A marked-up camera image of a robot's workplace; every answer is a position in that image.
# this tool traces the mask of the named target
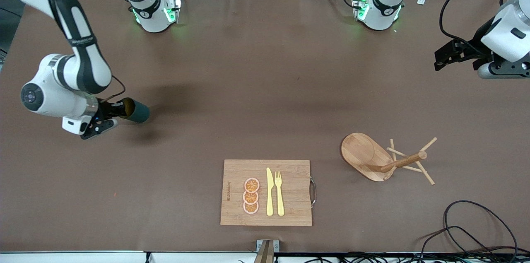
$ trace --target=table surface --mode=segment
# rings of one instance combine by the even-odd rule
[[[418,251],[459,199],[530,243],[530,83],[482,80],[471,63],[435,72],[445,0],[405,0],[387,31],[354,22],[341,0],[186,0],[181,24],[159,34],[122,0],[80,1],[126,95],[152,116],[83,142],[23,108],[40,60],[70,53],[49,17],[25,10],[0,74],[0,250],[246,251],[280,239],[282,251]],[[497,1],[452,1],[447,30],[471,38]],[[355,132],[409,154],[438,137],[424,161],[436,185],[404,169],[367,180],[340,155]],[[224,159],[311,160],[313,226],[219,225]],[[473,207],[449,223],[511,244]],[[456,248],[441,235],[426,250]]]

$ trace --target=metal handle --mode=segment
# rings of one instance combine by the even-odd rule
[[[311,202],[311,208],[313,208],[313,206],[315,205],[315,202],[316,202],[316,184],[315,184],[315,181],[313,181],[313,177],[312,176],[309,176],[309,180],[313,184],[313,201]]]

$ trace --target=citrus slice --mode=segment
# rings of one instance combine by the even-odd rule
[[[248,178],[245,181],[245,190],[248,193],[255,193],[260,188],[260,182],[256,178]]]
[[[245,204],[248,204],[248,205],[256,204],[256,202],[258,202],[258,199],[259,199],[258,193],[249,193],[247,191],[243,193],[243,202]]]
[[[243,203],[243,210],[248,213],[248,214],[254,214],[256,212],[258,212],[258,209],[260,208],[260,204],[259,203],[256,203],[256,204],[246,204],[246,203]]]

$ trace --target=wooden mug tree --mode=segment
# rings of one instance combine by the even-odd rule
[[[429,183],[434,185],[434,181],[420,163],[420,160],[426,159],[427,153],[425,151],[436,140],[436,137],[433,138],[418,153],[406,155],[395,150],[394,140],[390,139],[390,147],[386,148],[392,152],[392,157],[390,157],[390,154],[371,137],[364,133],[352,133],[342,141],[341,153],[348,164],[370,180],[385,181],[392,176],[396,169],[403,167],[407,170],[423,173]],[[396,154],[402,156],[403,159],[397,160]],[[416,163],[418,168],[408,166],[412,163]]]

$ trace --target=yellow knife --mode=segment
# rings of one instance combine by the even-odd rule
[[[272,208],[272,188],[274,187],[274,178],[272,178],[272,172],[267,168],[267,215],[272,216],[274,214]]]

